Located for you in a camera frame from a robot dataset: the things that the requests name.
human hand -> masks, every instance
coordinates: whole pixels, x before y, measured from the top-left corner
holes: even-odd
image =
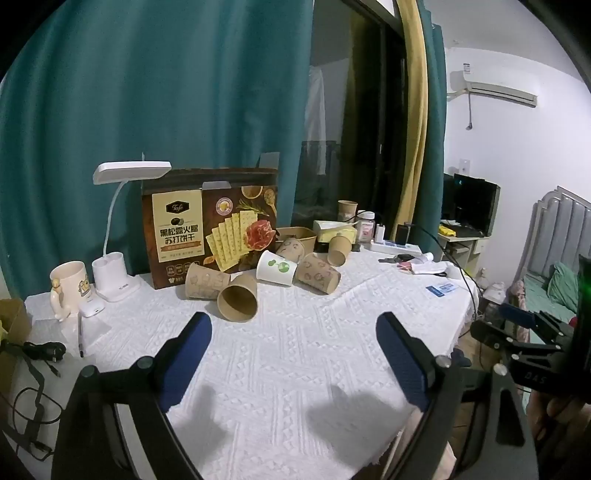
[[[560,398],[536,391],[531,392],[526,412],[536,444],[546,439],[551,419],[564,427],[561,429],[561,438],[552,450],[552,457],[557,460],[566,458],[583,437],[591,421],[591,405],[585,404],[580,398]]]

brown paper cup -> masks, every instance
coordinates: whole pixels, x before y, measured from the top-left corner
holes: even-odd
[[[295,277],[324,293],[333,293],[340,282],[340,273],[314,254],[304,257],[297,266]]]
[[[275,253],[289,261],[300,263],[305,256],[305,249],[297,238],[286,238]]]
[[[247,322],[256,315],[256,278],[238,275],[217,296],[217,308],[231,322]]]
[[[329,243],[329,264],[335,267],[340,267],[347,260],[349,252],[351,252],[351,242],[347,237],[337,235],[332,238]]]
[[[339,222],[353,222],[355,214],[357,213],[357,202],[350,202],[348,200],[339,200],[339,214],[337,220]]]
[[[229,283],[229,274],[192,263],[185,279],[185,294],[188,299],[215,300]]]

ceiling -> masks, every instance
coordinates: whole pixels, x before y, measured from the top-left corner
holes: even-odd
[[[446,48],[493,50],[539,61],[581,79],[546,26],[519,0],[424,0]]]

teal curtain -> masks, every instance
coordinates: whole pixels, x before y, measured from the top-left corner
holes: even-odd
[[[313,0],[67,0],[0,93],[0,265],[13,296],[102,254],[115,184],[105,161],[253,167],[280,152],[289,225],[306,107]],[[148,271],[140,184],[121,191],[109,251]]]
[[[417,4],[427,52],[428,111],[425,154],[413,223],[436,237],[443,201],[443,139],[447,108],[445,50],[441,27],[431,23],[431,12],[425,9],[423,0],[417,0]],[[419,245],[423,252],[436,253],[439,250],[435,240],[424,231],[418,228],[412,231],[411,242]]]

metal screw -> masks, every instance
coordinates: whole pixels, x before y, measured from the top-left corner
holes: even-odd
[[[150,368],[153,363],[154,359],[151,356],[143,356],[138,360],[138,367],[140,367],[142,370],[145,370]]]
[[[509,371],[507,370],[507,367],[505,365],[501,365],[501,364],[495,364],[494,367],[492,367],[492,369],[495,371],[496,374],[504,377]]]
[[[441,368],[450,368],[452,365],[452,360],[448,356],[437,355],[435,357],[435,363]]]
[[[84,378],[92,377],[95,374],[95,366],[94,365],[86,365],[81,371],[80,375]]]

